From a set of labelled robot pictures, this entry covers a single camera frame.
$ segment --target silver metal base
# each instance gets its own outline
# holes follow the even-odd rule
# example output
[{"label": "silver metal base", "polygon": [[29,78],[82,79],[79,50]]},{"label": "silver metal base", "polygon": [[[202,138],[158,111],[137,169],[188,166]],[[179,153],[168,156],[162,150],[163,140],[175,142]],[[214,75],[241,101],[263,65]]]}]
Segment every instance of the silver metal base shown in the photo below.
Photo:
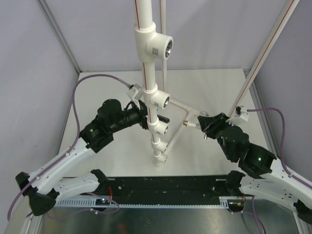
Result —
[{"label": "silver metal base", "polygon": [[[57,207],[51,216],[62,217],[79,208]],[[255,209],[267,233],[298,234],[293,214],[264,200]],[[251,202],[244,210],[251,212]],[[226,209],[120,209],[115,214],[84,212],[57,221],[45,216],[39,234],[255,234],[249,214],[231,214]]]}]

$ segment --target white pipe connector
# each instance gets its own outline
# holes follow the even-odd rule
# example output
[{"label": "white pipe connector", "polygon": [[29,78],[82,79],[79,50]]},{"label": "white pipe connector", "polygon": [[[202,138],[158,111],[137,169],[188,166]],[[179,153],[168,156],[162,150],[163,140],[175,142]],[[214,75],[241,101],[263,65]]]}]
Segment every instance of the white pipe connector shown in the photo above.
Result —
[{"label": "white pipe connector", "polygon": [[154,150],[159,150],[159,151],[161,151],[162,153],[166,151],[167,145],[168,145],[167,142],[161,141],[160,139],[159,139],[158,142],[153,142],[153,141],[151,140],[151,143],[152,143],[152,148],[153,148]]},{"label": "white pipe connector", "polygon": [[154,155],[154,159],[155,159],[155,164],[156,165],[161,165],[164,164],[167,160],[167,155],[160,153],[159,155]]},{"label": "white pipe connector", "polygon": [[147,121],[148,129],[151,132],[157,133],[159,135],[165,135],[168,131],[168,124],[162,121],[159,121],[159,118],[157,118],[155,123],[150,123]]},{"label": "white pipe connector", "polygon": [[143,63],[154,62],[156,58],[167,60],[171,54],[174,39],[156,32],[156,24],[147,29],[135,27],[136,51]]},{"label": "white pipe connector", "polygon": [[170,94],[158,90],[157,84],[153,90],[143,90],[144,102],[148,107],[165,109],[170,101]]}]

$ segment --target purple cable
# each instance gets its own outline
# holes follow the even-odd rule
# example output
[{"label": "purple cable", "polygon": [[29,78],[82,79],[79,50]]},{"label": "purple cable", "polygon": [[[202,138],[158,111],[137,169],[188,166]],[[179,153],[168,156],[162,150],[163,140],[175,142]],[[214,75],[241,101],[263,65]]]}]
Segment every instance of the purple cable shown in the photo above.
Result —
[{"label": "purple cable", "polygon": [[[101,196],[97,195],[97,194],[94,194],[94,193],[87,193],[89,195],[93,195],[93,196],[97,196],[99,198],[102,198]],[[119,211],[120,207],[119,207],[119,204],[109,198],[105,198],[106,200],[110,201],[111,203],[114,203],[116,206],[117,206],[117,209],[114,210],[114,211],[111,211],[111,212],[104,212],[104,211],[97,211],[97,210],[91,210],[91,211],[94,211],[94,212],[97,212],[99,214],[113,214],[113,213],[116,213],[117,211]],[[70,218],[78,213],[81,213],[81,212],[84,212],[84,211],[90,211],[90,208],[86,208],[86,209],[82,209],[82,210],[78,210],[76,212],[73,212],[69,215],[66,215],[66,216],[63,216],[61,218],[56,218],[56,217],[52,217],[49,215],[49,213],[47,213],[47,216],[50,218],[50,219],[54,219],[54,220],[63,220],[63,219],[67,219],[67,218]]]},{"label": "purple cable", "polygon": [[261,231],[261,229],[260,229],[259,218],[258,218],[257,214],[255,213],[255,208],[254,208],[254,196],[252,197],[252,206],[253,206],[253,215],[254,215],[255,222],[256,222],[256,224],[257,224],[257,227],[258,227],[260,233],[262,233],[262,231]]},{"label": "purple cable", "polygon": [[[243,212],[240,212],[240,211],[239,212],[233,212],[231,210],[229,210],[229,211],[232,212],[233,214],[238,214],[238,215],[249,214],[249,215],[252,215],[254,217],[254,214],[252,212],[249,212],[249,211],[243,211]],[[265,229],[265,227],[264,227],[264,225],[263,225],[263,223],[261,222],[260,219],[258,219],[258,222],[259,222],[259,224],[262,227],[263,233],[267,234],[267,230]]]},{"label": "purple cable", "polygon": [[292,175],[292,173],[288,170],[283,154],[282,154],[282,150],[283,150],[283,146],[284,146],[284,139],[285,139],[285,131],[286,131],[286,124],[285,124],[285,118],[283,113],[277,109],[277,108],[273,108],[273,107],[267,107],[267,108],[262,108],[262,109],[254,109],[254,110],[247,110],[247,112],[258,112],[258,111],[267,111],[267,110],[273,110],[273,111],[277,111],[279,113],[279,115],[282,118],[282,123],[283,123],[283,132],[282,132],[282,139],[281,139],[281,144],[280,144],[280,160],[281,160],[281,164],[282,167],[284,169],[284,171],[292,178],[294,178],[295,180],[297,180],[298,182],[302,183],[303,185],[307,186],[308,188],[312,189],[312,186],[310,184],[308,184],[307,182],[303,181],[302,179],[300,179],[299,177]]},{"label": "purple cable", "polygon": [[[253,213],[248,212],[248,211],[243,211],[243,214],[249,214],[249,215],[254,216],[254,214],[253,214]],[[264,234],[267,234],[267,230],[265,230],[265,227],[264,227],[264,225],[263,225],[263,223],[261,222],[261,220],[260,220],[260,219],[258,219],[258,222],[259,222],[259,224],[260,224],[260,225],[261,225],[261,227],[262,227],[263,233],[264,233]]]},{"label": "purple cable", "polygon": [[[115,76],[112,76],[112,75],[107,75],[107,74],[94,74],[94,75],[89,75],[89,76],[86,76],[82,79],[80,79],[76,85],[74,86],[73,88],[73,93],[72,93],[72,102],[73,102],[73,110],[74,110],[74,115],[75,115],[75,119],[76,119],[76,123],[77,123],[77,135],[76,135],[76,138],[74,140],[74,143],[72,144],[72,146],[69,148],[69,150],[66,152],[66,153],[69,153],[73,148],[74,146],[76,145],[78,139],[79,139],[79,133],[80,133],[80,125],[79,125],[79,119],[78,119],[78,115],[77,115],[77,110],[76,110],[76,104],[75,104],[75,93],[76,93],[76,89],[78,87],[78,85],[83,82],[84,80],[88,79],[88,78],[92,78],[92,77],[109,77],[109,78],[113,78],[119,82],[121,82],[122,84],[126,85],[128,88],[131,86],[129,83],[123,81],[122,79],[120,78],[117,78]],[[48,166],[47,168],[45,168],[44,170],[42,170],[35,178],[33,178],[17,195],[16,197],[14,198],[9,210],[8,210],[8,214],[7,214],[7,219],[8,221],[10,220],[11,218],[11,214],[12,214],[12,211],[13,211],[13,208],[15,206],[15,204],[17,203],[18,199],[20,196],[22,196],[22,194],[26,191],[26,189],[29,188],[29,186],[31,186],[36,180],[37,180],[37,177],[40,177],[42,176],[44,173],[46,173],[48,170],[50,170],[52,167],[54,167],[56,164],[58,164],[60,161],[62,161],[65,157],[66,157],[66,153],[64,155],[62,155],[59,159],[57,159],[54,163],[52,163],[50,166]]]}]

